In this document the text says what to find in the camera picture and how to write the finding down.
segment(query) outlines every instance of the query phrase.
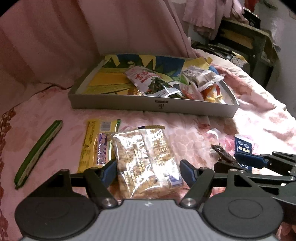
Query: bedspread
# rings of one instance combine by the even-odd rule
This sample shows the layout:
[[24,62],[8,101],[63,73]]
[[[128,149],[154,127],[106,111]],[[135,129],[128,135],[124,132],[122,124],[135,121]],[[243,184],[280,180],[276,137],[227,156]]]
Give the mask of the bedspread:
[[[90,118],[121,119],[120,130],[143,125],[164,125],[165,133],[178,161],[187,159],[196,167],[212,168],[215,159],[206,149],[213,141],[207,131],[217,128],[225,135],[227,150],[234,149],[234,135],[239,133],[254,141],[254,154],[280,151],[296,153],[296,121],[286,106],[265,91],[240,68],[229,61],[205,54],[233,89],[240,108],[233,118],[156,113],[123,110],[74,110],[67,97],[68,90],[51,87],[32,96],[1,117],[0,133],[0,240],[16,241],[21,233],[14,220],[14,211],[29,193],[62,168],[75,173],[78,168],[86,120]],[[14,189],[14,176],[35,142],[56,119],[64,125],[45,150],[25,185]],[[187,192],[185,186],[169,198],[180,199]],[[280,228],[282,240],[294,235],[289,225]]]

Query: cardboard box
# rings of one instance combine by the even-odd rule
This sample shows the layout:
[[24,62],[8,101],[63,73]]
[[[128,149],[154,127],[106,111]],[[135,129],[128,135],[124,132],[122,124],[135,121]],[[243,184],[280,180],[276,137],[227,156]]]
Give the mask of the cardboard box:
[[[128,55],[112,55],[116,56],[114,58],[119,58],[121,60],[123,56]],[[180,60],[183,60],[183,64],[178,66],[177,74],[182,68],[185,67],[185,63],[190,63],[190,59],[185,58],[174,58],[174,57],[166,57],[166,56],[148,56],[152,58],[149,62],[153,64],[153,69],[165,69],[166,64],[164,66],[158,65],[157,67],[157,59],[159,62],[166,61],[166,58],[170,61],[175,61],[180,63]],[[211,116],[221,116],[221,117],[229,117],[232,118],[236,113],[239,103],[234,96],[234,94],[230,91],[228,86],[224,81],[220,81],[220,89],[223,95],[223,100],[226,104],[219,103],[211,103],[206,101],[197,101],[197,100],[189,100],[189,99],[178,99],[178,98],[162,98],[162,97],[151,97],[151,96],[138,96],[138,95],[122,95],[122,94],[89,94],[85,93],[88,88],[90,82],[94,79],[95,75],[98,71],[106,66],[106,62],[112,62],[114,65],[114,61],[110,56],[105,56],[98,63],[92,66],[86,73],[81,76],[71,88],[68,93],[71,105],[74,109],[112,109],[112,110],[140,110],[140,111],[156,111],[156,112],[174,112],[174,113],[183,113],[183,114],[193,114],[193,115],[211,115]],[[131,61],[123,61],[125,65],[127,63],[131,63]]]

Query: metal bolt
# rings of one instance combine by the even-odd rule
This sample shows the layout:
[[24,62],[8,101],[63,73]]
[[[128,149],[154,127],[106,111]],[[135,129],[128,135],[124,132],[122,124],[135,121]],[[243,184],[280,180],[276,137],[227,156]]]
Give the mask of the metal bolt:
[[114,207],[116,206],[116,201],[113,198],[105,198],[102,201],[102,207],[108,208],[108,207]]
[[183,207],[194,207],[196,205],[196,201],[193,198],[185,198],[181,202]]

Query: white wall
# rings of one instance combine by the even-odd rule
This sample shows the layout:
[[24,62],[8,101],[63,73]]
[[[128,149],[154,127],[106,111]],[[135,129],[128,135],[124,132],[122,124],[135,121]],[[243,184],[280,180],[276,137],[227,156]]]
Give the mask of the white wall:
[[289,9],[279,0],[274,0],[278,10],[259,7],[261,27],[275,31],[275,40],[280,46],[280,74],[271,93],[287,105],[287,110],[296,117],[296,20],[289,16]]

